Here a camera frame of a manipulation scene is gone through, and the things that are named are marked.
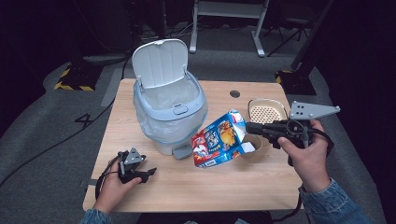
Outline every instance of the denim sleeve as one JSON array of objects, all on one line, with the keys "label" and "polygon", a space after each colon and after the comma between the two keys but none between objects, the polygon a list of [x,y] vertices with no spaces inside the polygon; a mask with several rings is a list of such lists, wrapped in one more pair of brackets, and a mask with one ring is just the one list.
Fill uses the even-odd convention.
[{"label": "denim sleeve", "polygon": [[304,187],[299,191],[305,212],[315,223],[372,223],[333,179],[318,193],[307,193]]},{"label": "denim sleeve", "polygon": [[99,210],[88,209],[79,224],[111,224],[111,220],[108,215]]}]

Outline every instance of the person's hand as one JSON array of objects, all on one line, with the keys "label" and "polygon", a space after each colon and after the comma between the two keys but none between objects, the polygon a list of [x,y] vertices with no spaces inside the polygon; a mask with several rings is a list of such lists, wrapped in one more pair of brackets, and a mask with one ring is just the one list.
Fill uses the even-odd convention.
[{"label": "person's hand", "polygon": [[94,209],[102,211],[108,215],[114,207],[122,201],[125,194],[142,181],[142,178],[137,177],[128,183],[122,184],[118,174],[119,166],[120,159],[115,161],[108,171],[99,197],[93,205]]},{"label": "person's hand", "polygon": [[[318,120],[312,119],[311,126],[323,131],[323,127]],[[285,137],[278,138],[277,142],[293,159],[294,169],[303,180],[306,192],[319,192],[331,184],[326,170],[328,144],[323,136],[314,134],[312,145],[305,149],[297,148]]]}]

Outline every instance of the colorful cereal box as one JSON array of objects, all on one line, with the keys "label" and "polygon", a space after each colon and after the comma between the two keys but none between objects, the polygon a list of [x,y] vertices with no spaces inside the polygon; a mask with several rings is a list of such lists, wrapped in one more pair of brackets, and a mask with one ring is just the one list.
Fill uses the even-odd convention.
[{"label": "colorful cereal box", "polygon": [[231,110],[191,138],[194,163],[209,167],[230,161],[254,150],[242,143],[246,122],[237,110]]}]

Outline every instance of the white trash can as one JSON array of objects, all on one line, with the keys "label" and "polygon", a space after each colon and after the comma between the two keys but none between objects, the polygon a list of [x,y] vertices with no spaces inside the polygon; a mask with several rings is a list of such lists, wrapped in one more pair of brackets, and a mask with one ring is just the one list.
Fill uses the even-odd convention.
[{"label": "white trash can", "polygon": [[205,94],[187,71],[188,49],[178,39],[158,40],[138,48],[134,107],[140,128],[164,155],[191,155],[191,137],[207,115]]}]

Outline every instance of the trash can lid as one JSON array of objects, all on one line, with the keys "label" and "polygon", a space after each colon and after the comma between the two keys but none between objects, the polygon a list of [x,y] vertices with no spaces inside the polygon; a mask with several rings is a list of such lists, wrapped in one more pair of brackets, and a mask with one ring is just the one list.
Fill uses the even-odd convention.
[{"label": "trash can lid", "polygon": [[132,56],[134,73],[143,88],[161,87],[185,76],[188,49],[179,39],[157,40],[139,47]]}]

